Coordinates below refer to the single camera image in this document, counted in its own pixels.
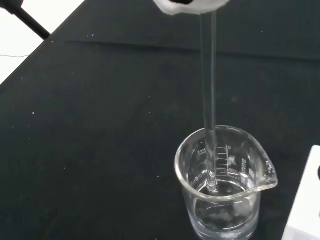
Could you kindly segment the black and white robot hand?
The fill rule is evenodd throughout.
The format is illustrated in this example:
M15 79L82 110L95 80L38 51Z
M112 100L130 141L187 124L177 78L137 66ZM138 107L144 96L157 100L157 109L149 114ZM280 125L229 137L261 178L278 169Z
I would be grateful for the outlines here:
M202 15L224 7L229 0L154 0L156 6L166 15Z

